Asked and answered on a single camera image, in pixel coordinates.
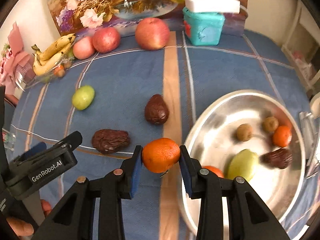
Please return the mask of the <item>person left hand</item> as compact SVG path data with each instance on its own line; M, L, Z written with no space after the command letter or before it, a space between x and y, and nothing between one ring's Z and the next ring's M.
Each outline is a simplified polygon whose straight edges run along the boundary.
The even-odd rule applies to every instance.
M44 216L47 217L52 211L52 206L44 199L41 200L41 205ZM34 233L34 228L30 223L18 218L8 217L7 222L18 237L31 236Z

